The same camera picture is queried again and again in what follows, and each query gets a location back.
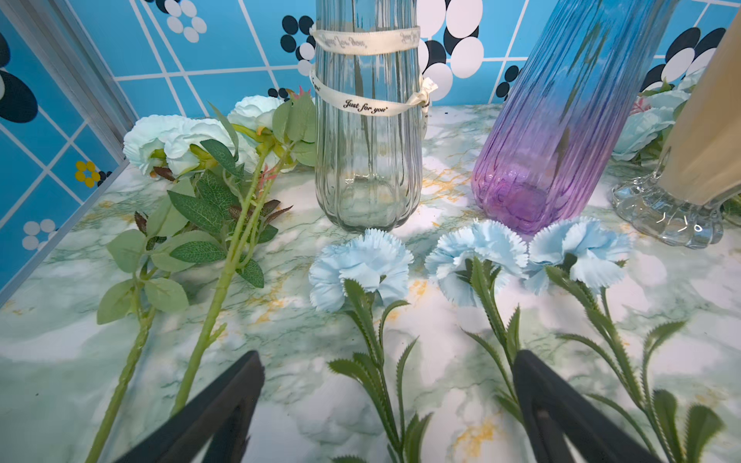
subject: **yellow flower decal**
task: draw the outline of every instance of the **yellow flower decal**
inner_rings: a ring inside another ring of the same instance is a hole
[[[100,174],[98,173],[98,168],[95,167],[95,164],[93,164],[92,161],[77,161],[77,164],[75,164],[75,166],[77,166],[75,179],[84,183],[85,186],[88,188],[95,187],[96,183],[100,180]]]

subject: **blue tile wall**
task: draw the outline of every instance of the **blue tile wall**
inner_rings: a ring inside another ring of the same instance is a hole
[[[69,2],[140,116],[203,117],[208,101],[227,111],[246,95],[310,85],[306,74],[313,51],[305,45],[307,55],[301,54],[308,36],[296,25],[302,17],[303,25],[310,24],[314,0]],[[442,63],[427,73],[433,80],[450,83],[433,95],[436,104],[504,101],[555,4],[556,0],[417,0],[422,39],[428,42],[423,46],[437,52],[423,65]],[[668,49],[682,32],[698,27],[702,38],[727,27],[739,5],[680,0],[654,66],[668,64]],[[457,15],[459,8],[468,14]],[[477,37],[484,48],[483,61],[471,61],[475,53],[466,53],[471,48],[451,40],[446,34],[450,28]],[[683,53],[668,67],[669,77],[684,74],[691,65],[689,55]],[[661,70],[654,74],[660,77]]]
[[[2,14],[0,35],[2,290],[119,162]]]

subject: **table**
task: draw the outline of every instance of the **table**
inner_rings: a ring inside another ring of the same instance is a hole
[[[404,387],[408,409],[434,412],[423,444],[425,463],[532,461],[523,429],[494,400],[500,381],[494,363],[461,331],[488,333],[483,311],[454,307],[424,269],[424,258],[443,233],[482,217],[469,178],[500,108],[432,110],[423,144],[422,200],[393,232],[414,255],[411,305],[389,317],[385,344],[395,361],[419,336]],[[655,355],[654,386],[678,397],[682,418],[690,402],[699,402],[725,421],[726,431],[712,441],[705,462],[741,462],[741,229],[727,226],[723,240],[705,250],[669,247],[635,232],[615,216],[608,192],[639,172],[611,163],[584,212],[635,240],[628,277],[608,291],[612,315],[634,361],[640,337],[652,327],[691,320]],[[3,462],[84,460],[138,330],[133,317],[96,324],[103,293],[127,278],[104,246],[134,227],[135,210],[153,210],[165,187],[165,181],[127,168],[0,309]],[[359,384],[327,368],[330,360],[363,351],[363,341],[348,317],[316,312],[308,301],[313,257],[353,235],[322,214],[311,169],[281,176],[273,191],[293,209],[276,221],[276,239],[258,248],[265,288],[234,280],[217,321],[227,322],[227,329],[207,350],[191,397],[245,352],[258,350],[266,382],[246,462],[326,462],[345,454],[387,461],[386,437],[370,400]],[[168,417],[219,273],[212,264],[177,276],[192,305],[177,316],[157,315],[102,462],[113,461]],[[520,304],[524,346],[575,388],[634,409],[603,360],[580,344],[556,339],[559,331],[597,339],[574,298],[553,287],[535,296],[510,283],[498,303],[503,318]]]

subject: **white ribbon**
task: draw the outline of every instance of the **white ribbon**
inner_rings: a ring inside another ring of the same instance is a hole
[[[362,96],[351,95],[349,93],[338,92],[324,85],[316,77],[314,68],[311,68],[311,83],[316,90],[316,94],[339,110],[348,113],[359,114],[361,116],[397,116],[406,110],[415,106],[422,107],[422,136],[427,132],[427,117],[430,108],[430,93],[437,85],[429,78],[419,76],[419,92],[412,93],[406,103],[396,103],[393,101],[374,100]]]
[[[323,50],[341,55],[382,55],[411,50],[419,45],[419,27],[377,32],[340,32],[315,30],[312,26],[309,34]]]

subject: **ribbed glass vase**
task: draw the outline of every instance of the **ribbed glass vase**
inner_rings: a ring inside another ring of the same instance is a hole
[[[578,215],[677,0],[559,0],[473,171],[476,203],[532,234]]]
[[[373,32],[416,26],[413,0],[317,0],[316,29]],[[317,47],[316,76],[326,87],[365,98],[406,102],[419,90],[416,49],[377,56]],[[346,230],[390,230],[403,224],[422,189],[421,110],[361,116],[316,102],[316,198]]]

